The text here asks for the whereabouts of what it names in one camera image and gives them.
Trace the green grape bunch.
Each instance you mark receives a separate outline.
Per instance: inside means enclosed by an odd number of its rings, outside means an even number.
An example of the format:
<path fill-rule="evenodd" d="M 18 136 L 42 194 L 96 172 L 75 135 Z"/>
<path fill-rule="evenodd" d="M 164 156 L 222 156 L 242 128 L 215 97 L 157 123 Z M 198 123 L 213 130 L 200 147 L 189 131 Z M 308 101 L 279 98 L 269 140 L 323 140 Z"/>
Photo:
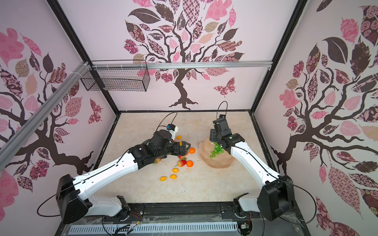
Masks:
<path fill-rule="evenodd" d="M 224 149 L 221 147 L 221 145 L 214 143 L 214 148 L 210 153 L 210 158 L 215 158 L 217 155 L 222 153 L 224 153 Z"/>

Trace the pink petal-shaped fruit bowl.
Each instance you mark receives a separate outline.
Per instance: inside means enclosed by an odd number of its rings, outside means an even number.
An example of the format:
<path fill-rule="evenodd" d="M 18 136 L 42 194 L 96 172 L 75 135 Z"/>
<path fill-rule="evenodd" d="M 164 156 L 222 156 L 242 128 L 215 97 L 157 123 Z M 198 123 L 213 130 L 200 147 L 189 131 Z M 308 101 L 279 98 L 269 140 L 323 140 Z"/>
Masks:
<path fill-rule="evenodd" d="M 210 153 L 214 148 L 214 143 L 210 141 L 209 137 L 199 144 L 199 157 L 209 167 L 214 169 L 229 168 L 236 159 L 224 150 L 224 153 L 217 155 L 215 158 L 210 158 Z"/>

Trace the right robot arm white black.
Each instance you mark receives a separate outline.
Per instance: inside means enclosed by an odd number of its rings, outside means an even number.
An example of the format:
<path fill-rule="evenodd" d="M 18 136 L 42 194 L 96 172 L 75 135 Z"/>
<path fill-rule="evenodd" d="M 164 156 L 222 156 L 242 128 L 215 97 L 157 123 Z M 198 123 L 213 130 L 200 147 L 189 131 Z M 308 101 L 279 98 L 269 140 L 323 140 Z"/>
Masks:
<path fill-rule="evenodd" d="M 294 185 L 290 177 L 281 176 L 264 163 L 238 133 L 233 134 L 228 126 L 226 115 L 219 115 L 213 121 L 210 141 L 217 143 L 228 154 L 237 159 L 255 179 L 259 194 L 246 194 L 238 203 L 243 211 L 259 212 L 273 221 L 293 209 L 295 200 Z"/>

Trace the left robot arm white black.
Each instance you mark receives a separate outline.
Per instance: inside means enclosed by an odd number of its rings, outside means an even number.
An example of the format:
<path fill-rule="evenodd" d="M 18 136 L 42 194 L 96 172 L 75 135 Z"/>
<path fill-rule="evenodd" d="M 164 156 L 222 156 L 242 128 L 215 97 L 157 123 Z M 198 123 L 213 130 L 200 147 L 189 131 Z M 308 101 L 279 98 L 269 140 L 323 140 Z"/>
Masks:
<path fill-rule="evenodd" d="M 191 145 L 185 141 L 175 142 L 175 134 L 172 130 L 156 131 L 152 138 L 96 170 L 74 178 L 69 174 L 61 177 L 56 202 L 62 222 L 71 224 L 85 216 L 125 214 L 127 203 L 122 196 L 103 198 L 93 194 L 118 178 L 153 164 L 156 159 L 185 156 Z"/>

